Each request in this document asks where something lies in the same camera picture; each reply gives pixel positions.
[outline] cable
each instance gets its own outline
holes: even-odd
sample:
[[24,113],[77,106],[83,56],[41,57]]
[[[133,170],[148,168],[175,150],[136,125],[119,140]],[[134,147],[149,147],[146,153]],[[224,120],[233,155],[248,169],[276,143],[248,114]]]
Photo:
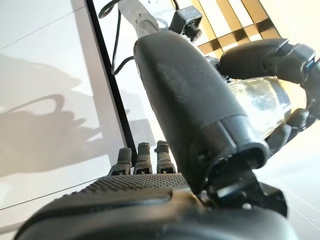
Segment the cable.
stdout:
[[114,8],[115,4],[117,4],[118,2],[120,2],[121,0],[112,0],[110,2],[108,2],[99,12],[99,18],[103,19],[105,16],[107,16],[112,9]]
[[121,12],[118,10],[118,23],[116,25],[116,34],[115,34],[115,41],[114,41],[114,49],[113,49],[113,55],[112,55],[112,65],[111,65],[111,73],[112,75],[117,75],[120,70],[124,67],[124,65],[129,62],[130,60],[135,59],[134,56],[129,56],[125,60],[123,60],[119,67],[115,70],[116,65],[116,54],[117,54],[117,48],[118,48],[118,42],[119,42],[119,34],[120,34],[120,23],[121,23]]
[[173,0],[173,2],[174,2],[174,5],[175,5],[175,10],[180,9],[180,7],[179,7],[179,4],[178,4],[177,0]]

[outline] white surface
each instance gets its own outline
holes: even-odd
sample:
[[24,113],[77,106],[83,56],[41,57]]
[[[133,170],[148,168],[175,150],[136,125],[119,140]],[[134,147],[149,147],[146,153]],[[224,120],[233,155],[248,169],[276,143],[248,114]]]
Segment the white surface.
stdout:
[[260,0],[281,37],[304,43],[320,54],[319,0]]
[[84,0],[1,0],[0,50],[83,6]]
[[14,228],[18,228],[25,220],[31,217],[41,207],[50,203],[52,200],[58,199],[65,194],[71,194],[73,192],[80,191],[84,189],[86,186],[90,185],[92,182],[93,181],[89,181],[87,183],[83,183],[65,190],[54,192],[47,196],[43,196],[23,204],[18,204],[14,207],[2,209],[0,212],[0,233],[12,231],[14,230]]
[[0,240],[12,240],[17,232],[12,231],[4,234],[0,234]]
[[[16,2],[0,3],[1,13],[30,14],[12,23],[6,19],[11,15],[0,14],[15,28],[13,34],[1,25],[1,39],[8,35],[6,41],[15,41],[0,50],[0,220],[4,224],[8,219],[3,208],[106,175],[124,146],[87,10],[78,9],[84,1],[19,3],[23,8],[18,11]],[[46,16],[39,15],[43,10]],[[55,110],[52,99],[23,106],[47,96],[62,108]],[[19,205],[19,214],[28,217],[25,206]]]

